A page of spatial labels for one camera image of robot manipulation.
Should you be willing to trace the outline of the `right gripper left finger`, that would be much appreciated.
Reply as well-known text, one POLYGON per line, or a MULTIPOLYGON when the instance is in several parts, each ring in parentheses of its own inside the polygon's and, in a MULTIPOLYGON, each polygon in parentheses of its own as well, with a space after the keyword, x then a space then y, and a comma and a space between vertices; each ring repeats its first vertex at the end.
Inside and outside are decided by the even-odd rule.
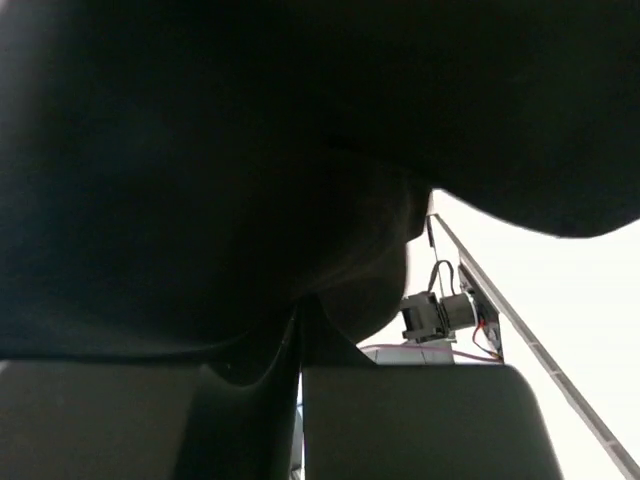
POLYGON ((187 353, 6 351, 5 479, 285 479, 300 364, 294 311, 187 353))

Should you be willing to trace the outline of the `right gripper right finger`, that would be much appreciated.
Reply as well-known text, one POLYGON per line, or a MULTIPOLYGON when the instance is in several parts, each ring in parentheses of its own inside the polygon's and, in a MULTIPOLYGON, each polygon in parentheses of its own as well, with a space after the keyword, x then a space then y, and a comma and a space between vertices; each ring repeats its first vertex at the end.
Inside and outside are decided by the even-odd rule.
POLYGON ((300 308, 309 479, 559 479, 535 395, 508 366, 378 365, 300 308))

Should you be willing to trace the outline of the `black skirt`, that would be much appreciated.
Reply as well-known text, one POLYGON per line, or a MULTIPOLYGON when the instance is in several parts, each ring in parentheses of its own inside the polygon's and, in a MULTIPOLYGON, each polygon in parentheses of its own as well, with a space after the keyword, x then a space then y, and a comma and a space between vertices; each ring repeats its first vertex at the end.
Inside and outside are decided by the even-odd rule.
POLYGON ((3 357, 193 355, 314 293, 364 339, 435 189, 637 220, 638 5, 2 5, 3 357))

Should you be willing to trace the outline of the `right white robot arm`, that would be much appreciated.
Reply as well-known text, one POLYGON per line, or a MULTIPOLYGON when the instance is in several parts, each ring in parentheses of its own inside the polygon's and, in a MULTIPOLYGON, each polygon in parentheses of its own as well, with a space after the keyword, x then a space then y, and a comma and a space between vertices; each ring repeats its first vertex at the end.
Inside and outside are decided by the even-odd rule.
POLYGON ((133 315, 1 324, 5 479, 557 479, 536 398, 502 361, 431 348, 486 327, 472 296, 404 299, 403 344, 357 348, 317 297, 228 340, 133 315))

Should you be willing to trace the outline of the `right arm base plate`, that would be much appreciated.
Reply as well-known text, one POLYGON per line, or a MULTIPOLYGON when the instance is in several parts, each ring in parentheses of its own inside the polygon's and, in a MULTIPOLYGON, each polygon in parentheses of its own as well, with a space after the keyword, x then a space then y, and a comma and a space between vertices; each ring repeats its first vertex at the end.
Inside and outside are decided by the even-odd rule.
POLYGON ((467 266, 461 263, 458 267, 458 273, 461 290, 468 295, 477 317, 472 342, 484 353, 503 363, 500 312, 467 266))

